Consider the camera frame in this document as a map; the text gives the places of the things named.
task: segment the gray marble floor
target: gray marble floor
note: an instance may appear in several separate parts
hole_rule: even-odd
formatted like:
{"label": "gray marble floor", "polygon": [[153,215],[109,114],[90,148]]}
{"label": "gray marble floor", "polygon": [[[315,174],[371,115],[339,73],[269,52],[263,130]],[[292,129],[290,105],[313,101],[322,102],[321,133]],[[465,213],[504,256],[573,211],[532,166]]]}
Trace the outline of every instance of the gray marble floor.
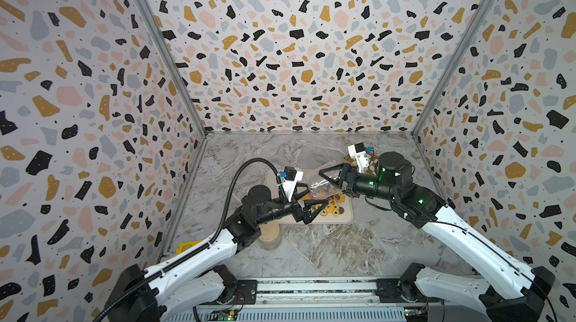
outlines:
{"label": "gray marble floor", "polygon": [[[206,238],[218,225],[230,180],[238,167],[253,157],[314,169],[331,160],[342,161],[347,146],[364,142],[376,154],[401,153],[415,167],[414,182],[436,190],[425,163],[409,135],[210,135],[199,173],[192,186],[170,251],[181,242]],[[264,183],[267,167],[249,166],[240,176],[229,214],[240,198]],[[386,205],[383,200],[376,203]],[[236,276],[364,276],[400,275],[411,262],[471,274],[471,268],[450,249],[416,229],[393,212],[353,199],[354,220],[346,225],[282,225],[282,242],[273,252],[254,243],[225,261]]]}

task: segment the black speckle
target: black speckle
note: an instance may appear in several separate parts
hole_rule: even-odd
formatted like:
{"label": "black speckle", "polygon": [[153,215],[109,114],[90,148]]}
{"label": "black speckle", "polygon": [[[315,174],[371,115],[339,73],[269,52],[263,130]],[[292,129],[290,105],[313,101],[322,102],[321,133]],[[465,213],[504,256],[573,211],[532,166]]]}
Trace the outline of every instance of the black speckle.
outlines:
{"label": "black speckle", "polygon": [[50,275],[42,279],[42,286],[44,287],[44,297],[50,296],[56,291],[56,279],[54,275]]}
{"label": "black speckle", "polygon": [[234,12],[234,9],[232,8],[231,5],[228,5],[228,11],[226,12],[226,15],[228,17],[230,17],[231,20],[233,20],[234,18],[236,18],[236,13]]}
{"label": "black speckle", "polygon": [[32,262],[35,266],[42,261],[40,259],[40,250],[38,250],[38,235],[37,234],[32,236],[32,239],[30,240],[30,247],[32,248],[32,252],[30,253],[30,257],[28,257],[28,259],[26,261]]}
{"label": "black speckle", "polygon": [[556,215],[559,215],[561,213],[562,213],[562,211],[560,210],[560,206],[558,204],[554,204],[552,206],[546,206],[546,208],[544,208],[542,213],[539,213],[538,215],[542,218],[546,218],[546,217],[556,216]]}
{"label": "black speckle", "polygon": [[546,162],[546,167],[560,173],[562,171],[562,168],[560,167],[560,164],[557,161],[548,161]]}
{"label": "black speckle", "polygon": [[36,152],[36,155],[32,158],[28,167],[26,167],[26,173],[32,174],[33,176],[37,175],[41,170],[47,169],[48,165],[50,164],[50,160],[52,159],[52,155],[50,153],[46,153],[44,151]]}
{"label": "black speckle", "polygon": [[548,112],[546,114],[546,117],[548,117],[548,120],[550,121],[550,125],[553,125],[554,127],[558,127],[559,129],[564,128],[566,123],[568,123],[568,121],[569,121],[569,119],[567,117],[564,117],[563,115],[556,112],[555,110],[551,110],[550,112]]}
{"label": "black speckle", "polygon": [[84,64],[81,60],[78,60],[78,67],[80,67],[80,71],[84,76],[92,76],[92,69]]}
{"label": "black speckle", "polygon": [[58,227],[58,230],[56,230],[56,232],[54,232],[53,236],[50,237],[47,244],[51,245],[51,244],[57,243],[58,241],[60,241],[62,239],[62,237],[64,237],[66,235],[66,233],[68,233],[69,230],[70,230],[70,228],[68,227],[68,220],[65,219],[64,221],[62,221],[60,223],[60,227]]}
{"label": "black speckle", "polygon": [[301,29],[291,30],[290,31],[290,37],[296,38],[296,39],[303,38],[304,37],[304,31]]}

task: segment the pink speckle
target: pink speckle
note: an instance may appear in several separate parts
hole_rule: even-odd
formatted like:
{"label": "pink speckle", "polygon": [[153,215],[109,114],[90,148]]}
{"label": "pink speckle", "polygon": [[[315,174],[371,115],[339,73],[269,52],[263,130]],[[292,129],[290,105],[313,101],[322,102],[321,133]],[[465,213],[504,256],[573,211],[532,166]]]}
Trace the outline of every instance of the pink speckle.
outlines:
{"label": "pink speckle", "polygon": [[40,230],[42,232],[46,233],[46,232],[48,232],[48,230],[50,230],[50,227],[52,227],[55,223],[56,223],[56,220],[54,219],[53,221],[50,221],[46,225],[42,226],[42,228],[40,228]]}
{"label": "pink speckle", "polygon": [[540,107],[540,105],[538,104],[538,102],[536,102],[536,100],[534,98],[531,98],[528,101],[528,105],[530,107],[532,107],[536,112],[538,112],[538,114],[542,114],[542,107]]}
{"label": "pink speckle", "polygon": [[74,155],[72,156],[72,161],[79,167],[86,168],[88,165],[86,164],[86,154],[84,149],[76,148]]}
{"label": "pink speckle", "polygon": [[349,18],[348,14],[343,10],[339,10],[334,14],[334,22],[340,28],[346,28],[346,26],[348,25],[348,18]]}
{"label": "pink speckle", "polygon": [[4,42],[6,42],[10,47],[12,47],[12,49],[14,49],[16,51],[19,51],[19,52],[28,52],[29,51],[27,44],[22,43],[20,41],[17,41],[8,35],[5,35],[2,32],[0,32],[0,38],[2,38],[4,40]]}
{"label": "pink speckle", "polygon": [[68,217],[72,217],[78,212],[78,209],[75,207],[62,207],[62,213],[67,215]]}
{"label": "pink speckle", "polygon": [[204,23],[206,27],[216,28],[216,18],[214,18],[214,16],[209,12],[206,11],[200,12],[200,16],[198,16],[198,19],[201,20],[201,22]]}
{"label": "pink speckle", "polygon": [[92,225],[92,210],[90,210],[89,206],[84,206],[82,211],[80,211],[78,227],[86,231],[86,233],[92,233],[94,226]]}
{"label": "pink speckle", "polygon": [[491,144],[489,144],[486,149],[488,151],[496,151],[496,152],[505,152],[508,147],[504,142],[501,140],[495,140]]}
{"label": "pink speckle", "polygon": [[490,41],[490,53],[495,56],[504,47],[502,36],[496,36]]}
{"label": "pink speckle", "polygon": [[534,165],[530,165],[530,179],[531,180],[536,180],[538,178],[538,176],[542,173],[542,171],[540,170],[540,168],[534,166]]}
{"label": "pink speckle", "polygon": [[62,105],[77,107],[82,104],[82,96],[74,87],[58,87],[56,89],[56,100]]}
{"label": "pink speckle", "polygon": [[564,150],[556,145],[550,145],[540,153],[542,157],[562,157]]}
{"label": "pink speckle", "polygon": [[15,206],[16,204],[18,204],[18,202],[20,202],[22,197],[24,197],[24,195],[28,192],[28,189],[32,187],[32,184],[33,184],[32,182],[23,184],[22,187],[17,189],[16,192],[14,192],[10,197],[8,197],[8,199],[4,203],[7,204],[8,206]]}
{"label": "pink speckle", "polygon": [[56,50],[54,50],[54,47],[52,46],[52,43],[50,43],[50,41],[46,41],[42,45],[42,51],[46,53],[52,53],[55,52]]}

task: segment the clear plastic bag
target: clear plastic bag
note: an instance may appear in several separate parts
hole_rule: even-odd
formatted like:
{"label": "clear plastic bag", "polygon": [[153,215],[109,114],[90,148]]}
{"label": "clear plastic bag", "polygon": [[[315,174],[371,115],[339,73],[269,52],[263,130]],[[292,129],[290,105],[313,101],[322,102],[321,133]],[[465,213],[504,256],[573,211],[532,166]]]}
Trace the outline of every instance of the clear plastic bag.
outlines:
{"label": "clear plastic bag", "polygon": [[[331,161],[310,172],[304,173],[304,180],[306,181],[308,189],[310,190],[310,199],[327,199],[330,196],[342,192],[341,188],[337,188],[334,184],[331,184],[318,175],[321,169],[333,167],[337,164],[339,163],[336,161]],[[326,173],[328,177],[332,178],[336,178],[338,174],[338,170],[333,170]]]}

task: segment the terrazzo wallpaper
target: terrazzo wallpaper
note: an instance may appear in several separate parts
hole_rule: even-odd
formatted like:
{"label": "terrazzo wallpaper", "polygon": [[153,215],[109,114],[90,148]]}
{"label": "terrazzo wallpaper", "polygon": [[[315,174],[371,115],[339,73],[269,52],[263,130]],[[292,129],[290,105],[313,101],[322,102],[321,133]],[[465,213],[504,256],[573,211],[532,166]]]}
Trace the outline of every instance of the terrazzo wallpaper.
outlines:
{"label": "terrazzo wallpaper", "polygon": [[208,131],[407,131],[481,0],[148,1]]}
{"label": "terrazzo wallpaper", "polygon": [[575,8],[497,0],[417,137],[472,226],[556,275],[560,321],[576,320]]}
{"label": "terrazzo wallpaper", "polygon": [[0,320],[91,321],[197,141],[132,0],[0,0]]}

